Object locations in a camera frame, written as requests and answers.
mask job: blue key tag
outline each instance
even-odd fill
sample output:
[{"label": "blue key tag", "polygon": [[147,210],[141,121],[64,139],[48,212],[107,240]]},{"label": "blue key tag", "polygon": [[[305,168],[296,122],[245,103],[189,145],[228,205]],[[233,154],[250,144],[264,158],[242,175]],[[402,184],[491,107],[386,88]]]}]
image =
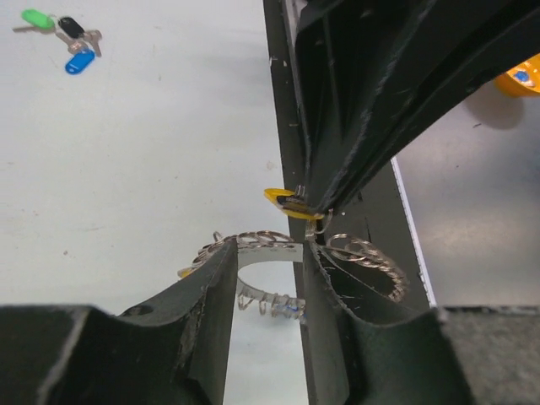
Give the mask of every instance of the blue key tag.
[{"label": "blue key tag", "polygon": [[83,49],[81,52],[74,55],[71,60],[66,63],[66,72],[69,74],[79,74],[95,59],[94,51]]}]

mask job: black mechanical part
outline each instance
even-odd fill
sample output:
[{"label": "black mechanical part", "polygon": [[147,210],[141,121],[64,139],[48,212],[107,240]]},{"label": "black mechanical part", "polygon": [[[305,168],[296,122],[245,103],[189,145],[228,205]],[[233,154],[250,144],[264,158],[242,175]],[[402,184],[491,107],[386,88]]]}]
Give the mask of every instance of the black mechanical part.
[{"label": "black mechanical part", "polygon": [[414,314],[365,289],[336,294],[332,279],[343,273],[308,245],[304,252],[313,403],[540,403],[538,308]]},{"label": "black mechanical part", "polygon": [[0,308],[0,403],[222,403],[237,269],[230,242],[118,317],[88,306]]},{"label": "black mechanical part", "polygon": [[70,38],[73,38],[74,40],[81,38],[84,34],[84,28],[71,17],[62,17],[58,20],[58,25]]},{"label": "black mechanical part", "polygon": [[451,107],[539,52],[538,0],[308,2],[294,43],[307,205],[345,205]]}]

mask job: orange container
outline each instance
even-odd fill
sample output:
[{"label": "orange container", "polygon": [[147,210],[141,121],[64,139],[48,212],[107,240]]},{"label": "orange container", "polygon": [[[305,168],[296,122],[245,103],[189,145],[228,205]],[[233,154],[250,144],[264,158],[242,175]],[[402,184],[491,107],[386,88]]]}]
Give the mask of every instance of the orange container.
[{"label": "orange container", "polygon": [[540,95],[540,53],[495,79],[500,91],[510,97]]}]

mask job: green key tag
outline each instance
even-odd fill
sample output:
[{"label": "green key tag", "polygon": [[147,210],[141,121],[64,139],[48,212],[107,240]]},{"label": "green key tag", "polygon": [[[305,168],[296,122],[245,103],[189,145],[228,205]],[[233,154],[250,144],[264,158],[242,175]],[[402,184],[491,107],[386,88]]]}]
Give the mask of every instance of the green key tag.
[{"label": "green key tag", "polygon": [[46,14],[40,13],[33,8],[29,8],[20,15],[24,21],[43,30],[49,30],[54,27],[54,21]]}]

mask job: white edge strip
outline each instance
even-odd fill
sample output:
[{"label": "white edge strip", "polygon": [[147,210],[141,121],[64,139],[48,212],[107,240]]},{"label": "white edge strip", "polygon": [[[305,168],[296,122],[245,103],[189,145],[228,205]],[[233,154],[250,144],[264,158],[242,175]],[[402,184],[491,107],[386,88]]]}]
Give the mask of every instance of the white edge strip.
[{"label": "white edge strip", "polygon": [[402,199],[403,209],[405,210],[405,217],[407,218],[408,228],[413,238],[414,250],[416,252],[416,258],[418,260],[418,266],[420,267],[420,277],[424,283],[425,292],[428,295],[428,302],[430,307],[436,307],[437,301],[435,300],[435,294],[431,281],[429,280],[428,268],[425,265],[424,254],[422,252],[422,246],[420,245],[419,235],[416,232],[416,226],[414,225],[413,213],[411,206],[408,203],[407,192],[405,191],[405,185],[403,184],[402,172],[399,169],[397,158],[391,159],[391,167],[394,170],[394,176],[396,177],[397,190]]}]

